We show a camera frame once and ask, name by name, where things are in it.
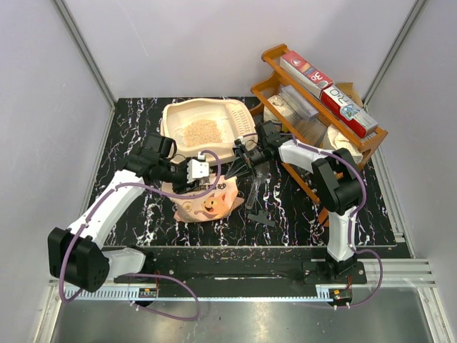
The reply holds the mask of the clear plastic scoop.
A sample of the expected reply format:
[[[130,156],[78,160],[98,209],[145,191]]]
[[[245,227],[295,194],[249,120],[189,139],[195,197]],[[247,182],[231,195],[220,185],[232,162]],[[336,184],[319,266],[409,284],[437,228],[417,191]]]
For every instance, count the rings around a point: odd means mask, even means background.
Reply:
[[[255,167],[255,176],[253,177],[253,184],[251,187],[251,191],[249,193],[249,196],[247,197],[246,200],[246,208],[248,210],[253,209],[254,204],[256,203],[256,200],[258,198],[258,191],[260,186],[265,182],[268,173],[270,169],[270,164],[268,162],[264,162],[258,166]]]

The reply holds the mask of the pink cat litter bag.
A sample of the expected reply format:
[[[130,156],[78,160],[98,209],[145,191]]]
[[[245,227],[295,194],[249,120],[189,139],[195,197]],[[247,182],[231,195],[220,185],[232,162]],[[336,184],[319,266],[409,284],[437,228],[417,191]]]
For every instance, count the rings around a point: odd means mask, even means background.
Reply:
[[[174,219],[178,222],[209,222],[229,216],[244,203],[238,195],[237,178],[225,179],[222,175],[215,188],[196,199],[169,199],[176,205]]]

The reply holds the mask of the black plastic clip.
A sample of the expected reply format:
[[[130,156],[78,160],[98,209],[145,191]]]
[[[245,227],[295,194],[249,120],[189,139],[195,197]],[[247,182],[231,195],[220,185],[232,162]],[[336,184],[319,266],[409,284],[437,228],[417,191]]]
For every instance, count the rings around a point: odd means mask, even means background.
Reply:
[[[253,222],[256,222],[256,223],[259,223],[262,225],[266,225],[268,227],[276,226],[276,222],[274,220],[269,219],[268,213],[263,210],[260,210],[257,214],[254,214],[254,213],[248,214],[248,219]]]

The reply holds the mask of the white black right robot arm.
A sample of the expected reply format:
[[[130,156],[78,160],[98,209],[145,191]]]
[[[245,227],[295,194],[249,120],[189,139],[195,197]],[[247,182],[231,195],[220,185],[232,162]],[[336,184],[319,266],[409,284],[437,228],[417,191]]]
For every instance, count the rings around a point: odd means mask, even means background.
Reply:
[[[259,146],[252,150],[241,139],[235,141],[235,159],[225,178],[255,176],[258,166],[271,160],[311,173],[329,223],[326,261],[318,273],[331,282],[342,282],[357,262],[353,231],[357,213],[366,202],[366,188],[351,153],[344,148],[331,151],[304,144],[280,133],[272,121],[257,125],[256,133]]]

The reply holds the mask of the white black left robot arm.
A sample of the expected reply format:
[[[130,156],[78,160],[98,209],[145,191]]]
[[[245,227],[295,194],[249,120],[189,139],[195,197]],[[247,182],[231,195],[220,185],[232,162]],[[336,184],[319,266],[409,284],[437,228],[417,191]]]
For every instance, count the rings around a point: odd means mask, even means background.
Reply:
[[[133,201],[154,181],[186,182],[186,163],[173,164],[176,142],[150,135],[131,151],[120,170],[86,212],[66,229],[51,230],[47,238],[49,270],[60,284],[95,292],[105,281],[130,274],[138,282],[152,279],[155,266],[138,247],[105,252],[109,232]]]

